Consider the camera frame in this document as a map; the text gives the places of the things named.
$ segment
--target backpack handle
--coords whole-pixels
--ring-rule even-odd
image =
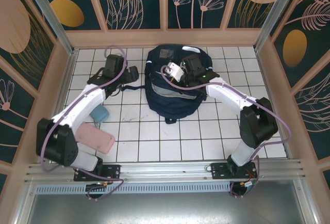
[[[176,123],[176,119],[165,118],[165,123],[166,123],[166,124],[173,124],[173,123]]]

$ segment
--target metal vent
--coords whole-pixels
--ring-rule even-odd
[[[107,189],[93,190],[91,194],[108,193],[115,186],[108,185]],[[65,195],[86,194],[86,185],[38,185],[36,195]],[[229,191],[229,182],[207,183],[126,183],[117,189],[115,194],[147,194],[147,193],[198,193]]]

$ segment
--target pink case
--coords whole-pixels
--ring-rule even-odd
[[[109,153],[116,140],[113,135],[84,122],[79,126],[75,138],[76,141],[103,154]]]

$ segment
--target white tile floor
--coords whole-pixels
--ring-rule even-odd
[[[238,90],[256,98],[268,98],[258,61],[252,47],[200,47],[213,60],[213,70]],[[128,66],[140,73],[148,52],[153,48],[124,49]],[[104,50],[80,50],[69,88],[66,105],[86,85],[89,77],[105,64]],[[130,84],[144,84],[144,75]],[[109,155],[96,153],[105,162],[200,161],[227,158],[240,142],[239,120],[226,105],[208,97],[198,110],[178,121],[166,124],[164,118],[149,109],[144,90],[120,92],[104,101],[110,113],[101,130],[115,136]],[[280,140],[279,133],[271,140]],[[81,149],[93,153],[91,149]],[[286,157],[283,145],[270,145],[259,152],[261,158]]]

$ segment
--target navy backpack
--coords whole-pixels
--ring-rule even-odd
[[[151,50],[145,65],[145,95],[149,108],[165,117],[167,124],[193,114],[206,96],[198,91],[181,91],[170,86],[161,76],[160,68],[170,61],[181,65],[182,60],[190,55],[199,55],[202,66],[212,70],[212,60],[197,47],[177,44],[163,44]]]

